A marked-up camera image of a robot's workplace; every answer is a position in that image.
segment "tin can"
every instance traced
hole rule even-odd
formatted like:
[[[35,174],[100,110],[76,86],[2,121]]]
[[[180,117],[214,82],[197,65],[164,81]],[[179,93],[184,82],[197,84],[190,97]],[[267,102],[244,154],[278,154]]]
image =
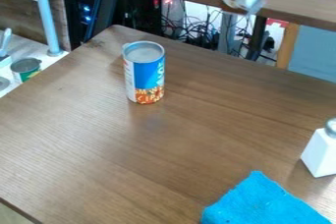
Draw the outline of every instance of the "tin can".
[[[19,60],[11,65],[14,79],[17,83],[24,83],[30,78],[40,73],[40,60],[35,58],[26,58]]]
[[[139,104],[157,102],[164,94],[165,50],[155,42],[137,41],[123,46],[126,92]]]

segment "metal pole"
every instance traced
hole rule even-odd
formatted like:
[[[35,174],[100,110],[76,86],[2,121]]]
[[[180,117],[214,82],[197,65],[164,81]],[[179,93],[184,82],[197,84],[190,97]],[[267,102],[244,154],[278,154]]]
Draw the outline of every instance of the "metal pole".
[[[218,51],[221,53],[230,54],[233,48],[237,15],[226,14],[222,15],[222,25],[219,34]]]
[[[39,8],[39,14],[42,18],[44,33],[49,45],[48,55],[50,56],[61,55],[63,51],[58,43],[58,37],[56,34],[54,21],[51,15],[49,0],[37,0],[37,3]]]

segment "metal can rim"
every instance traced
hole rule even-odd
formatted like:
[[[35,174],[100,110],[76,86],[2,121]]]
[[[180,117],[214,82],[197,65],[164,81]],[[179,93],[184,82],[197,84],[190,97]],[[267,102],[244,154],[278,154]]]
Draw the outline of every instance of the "metal can rim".
[[[128,59],[127,55],[126,55],[126,50],[131,47],[131,46],[134,46],[134,45],[137,45],[137,44],[152,44],[152,45],[155,45],[157,46],[160,50],[161,50],[161,54],[160,54],[160,57],[158,57],[157,59],[155,60],[151,60],[151,61],[145,61],[145,62],[139,62],[139,61],[132,61],[130,59]],[[166,51],[164,49],[164,47],[162,45],[160,45],[159,43],[157,42],[154,42],[154,41],[150,41],[150,40],[139,40],[139,41],[135,41],[135,42],[131,42],[131,43],[126,43],[123,45],[123,51],[122,51],[122,54],[123,54],[123,57],[124,59],[130,61],[130,62],[133,62],[133,63],[137,63],[137,64],[148,64],[148,63],[154,63],[160,59],[162,59],[163,57],[165,57],[165,54],[166,54]]]
[[[28,70],[28,71],[18,71],[18,70],[16,70],[16,65],[18,64],[18,63],[20,63],[20,62],[23,62],[23,61],[27,61],[27,60],[33,60],[35,63],[36,63],[36,66],[34,67],[34,68],[31,68],[30,70]],[[19,60],[19,61],[16,61],[16,62],[14,62],[14,63],[12,63],[12,65],[11,65],[11,71],[13,71],[13,72],[16,72],[16,73],[28,73],[28,72],[31,72],[31,71],[34,71],[34,70],[36,70],[36,69],[38,69],[38,68],[40,68],[40,63],[41,63],[41,61],[40,60],[37,60],[36,58],[25,58],[25,59],[21,59],[21,60]]]

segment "can label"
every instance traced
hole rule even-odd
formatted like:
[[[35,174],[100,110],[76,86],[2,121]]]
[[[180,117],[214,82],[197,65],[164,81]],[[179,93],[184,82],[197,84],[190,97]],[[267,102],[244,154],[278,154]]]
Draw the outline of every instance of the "can label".
[[[165,58],[152,63],[134,63],[124,59],[128,97],[140,104],[154,103],[164,94]]]
[[[33,78],[34,76],[36,76],[38,73],[40,73],[39,68],[26,73],[13,72],[13,76],[16,83],[22,84],[28,81],[29,79]]]

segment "food image on label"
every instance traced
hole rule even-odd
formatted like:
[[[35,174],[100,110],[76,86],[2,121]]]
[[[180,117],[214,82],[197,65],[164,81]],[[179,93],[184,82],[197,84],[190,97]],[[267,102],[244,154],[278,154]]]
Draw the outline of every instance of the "food image on label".
[[[149,88],[149,89],[140,89],[137,88],[137,102],[140,104],[150,104],[157,102],[163,97],[164,87],[163,85]]]

